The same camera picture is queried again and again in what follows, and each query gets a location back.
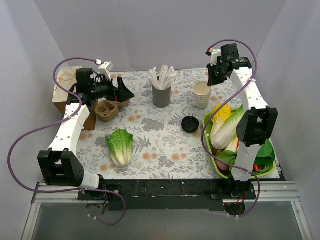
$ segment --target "green lettuce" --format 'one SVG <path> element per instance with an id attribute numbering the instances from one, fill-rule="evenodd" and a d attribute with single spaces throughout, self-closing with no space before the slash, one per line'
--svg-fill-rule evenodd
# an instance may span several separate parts
<path id="1" fill-rule="evenodd" d="M 120 168 L 127 166 L 132 160 L 134 136 L 125 129 L 117 129 L 105 140 L 114 164 Z"/>
<path id="2" fill-rule="evenodd" d="M 275 161 L 276 154 L 275 150 L 272 147 L 271 142 L 269 139 L 265 141 L 265 144 L 260 148 L 258 151 L 254 164 L 260 165 L 272 165 Z"/>

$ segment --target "gray wall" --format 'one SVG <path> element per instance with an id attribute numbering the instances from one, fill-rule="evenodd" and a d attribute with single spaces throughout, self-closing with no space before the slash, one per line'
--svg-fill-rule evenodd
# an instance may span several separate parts
<path id="1" fill-rule="evenodd" d="M 34 0 L 65 58 L 115 71 L 205 68 L 213 43 L 234 38 L 259 52 L 286 0 Z M 246 49 L 243 56 L 250 56 Z"/>
<path id="2" fill-rule="evenodd" d="M 17 240 L 33 193 L 13 180 L 7 154 L 20 135 L 61 118 L 51 103 L 52 71 L 64 58 L 32 0 L 0 0 L 0 33 L 0 238 Z M 29 187 L 43 179 L 37 155 L 48 148 L 55 132 L 36 133 L 22 140 L 13 152 L 13 169 Z"/>
<path id="3" fill-rule="evenodd" d="M 257 84 L 279 111 L 276 151 L 297 184 L 314 239 L 320 239 L 319 13 L 319 0 L 288 0 L 257 58 Z"/>

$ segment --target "table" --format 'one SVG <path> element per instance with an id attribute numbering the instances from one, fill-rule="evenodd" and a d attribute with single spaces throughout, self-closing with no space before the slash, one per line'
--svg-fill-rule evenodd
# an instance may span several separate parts
<path id="1" fill-rule="evenodd" d="M 76 155 L 84 170 L 103 175 L 105 179 L 215 179 L 220 178 L 211 157 L 201 143 L 203 118 L 216 104 L 231 97 L 236 88 L 230 80 L 213 86 L 209 106 L 198 109 L 193 99 L 192 87 L 197 81 L 208 81 L 205 69 L 177 70 L 176 84 L 171 91 L 171 104 L 157 108 L 152 102 L 152 89 L 148 83 L 149 72 L 115 72 L 135 94 L 129 104 L 120 109 L 111 122 L 96 120 L 96 128 L 83 131 Z M 240 98 L 230 102 L 232 108 L 241 105 Z M 182 130 L 181 121 L 194 116 L 200 122 L 194 133 Z M 109 153 L 105 136 L 116 129 L 126 129 L 133 134 L 132 161 L 127 167 L 117 167 Z M 277 168 L 264 178 L 279 178 Z"/>

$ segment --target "brown box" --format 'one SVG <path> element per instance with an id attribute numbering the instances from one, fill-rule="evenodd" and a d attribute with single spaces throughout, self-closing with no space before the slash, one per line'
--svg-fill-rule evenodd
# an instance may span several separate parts
<path id="1" fill-rule="evenodd" d="M 66 102 L 65 101 L 54 102 L 53 104 L 56 106 L 56 108 L 59 110 L 59 112 L 64 116 L 65 112 L 66 112 Z M 98 101 L 95 101 L 94 106 L 91 108 L 90 115 L 83 125 L 84 130 L 95 130 L 96 129 L 97 115 L 95 113 L 95 108 L 96 108 L 97 104 L 98 104 Z"/>

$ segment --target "white cup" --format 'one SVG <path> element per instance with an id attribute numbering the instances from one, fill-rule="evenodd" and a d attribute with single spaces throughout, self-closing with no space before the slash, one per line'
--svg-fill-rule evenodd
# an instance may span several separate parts
<path id="1" fill-rule="evenodd" d="M 209 100 L 208 100 L 208 101 L 205 101 L 205 102 L 195 101 L 195 104 L 196 104 L 196 106 L 197 106 L 199 109 L 205 109 L 205 108 L 208 107 L 208 105 L 209 105 Z"/>
<path id="2" fill-rule="evenodd" d="M 211 96 L 211 87 L 208 86 L 206 81 L 197 81 L 193 85 L 192 92 L 196 106 L 199 109 L 205 109 L 208 107 Z"/>
<path id="3" fill-rule="evenodd" d="M 211 95 L 211 87 L 208 86 L 208 83 L 206 81 L 197 81 L 193 85 L 193 94 L 196 97 L 206 97 L 208 95 Z"/>
<path id="4" fill-rule="evenodd" d="M 193 95 L 194 99 L 197 101 L 197 102 L 200 102 L 200 103 L 203 103 L 203 102 L 206 102 L 210 99 L 210 96 L 211 95 L 208 95 L 208 96 L 205 96 L 205 97 L 198 97 L 198 96 L 195 96 Z"/>

